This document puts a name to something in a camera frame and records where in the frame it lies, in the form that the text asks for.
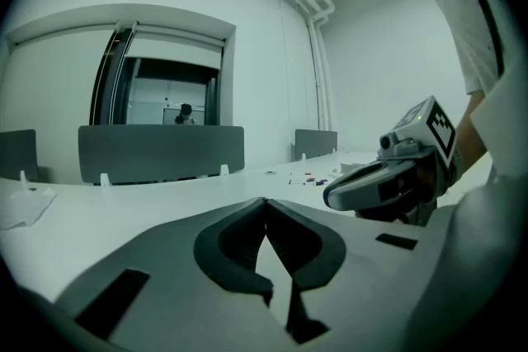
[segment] office room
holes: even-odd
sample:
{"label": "office room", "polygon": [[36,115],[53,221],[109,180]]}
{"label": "office room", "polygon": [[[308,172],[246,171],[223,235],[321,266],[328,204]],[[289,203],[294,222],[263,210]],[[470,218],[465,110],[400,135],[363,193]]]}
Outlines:
{"label": "office room", "polygon": [[[521,257],[504,240],[527,228],[515,14],[509,0],[12,0],[13,309],[74,350],[134,352],[434,350],[491,318]],[[478,274],[495,279],[461,311]],[[427,336],[409,329],[418,314]]]}

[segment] white table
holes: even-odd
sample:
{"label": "white table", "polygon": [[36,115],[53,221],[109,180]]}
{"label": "white table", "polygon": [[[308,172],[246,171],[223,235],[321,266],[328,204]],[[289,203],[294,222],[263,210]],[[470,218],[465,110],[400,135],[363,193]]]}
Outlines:
{"label": "white table", "polygon": [[[311,171],[318,179],[331,180],[328,173],[340,163],[368,163],[375,157],[375,153],[335,153],[228,176],[108,189],[30,183],[39,189],[51,187],[57,197],[30,228],[0,232],[0,252],[20,285],[53,302],[89,266],[161,223],[255,197],[286,199],[337,213],[323,202],[324,186],[289,185],[290,173]],[[19,189],[20,182],[0,179],[0,195]]]}

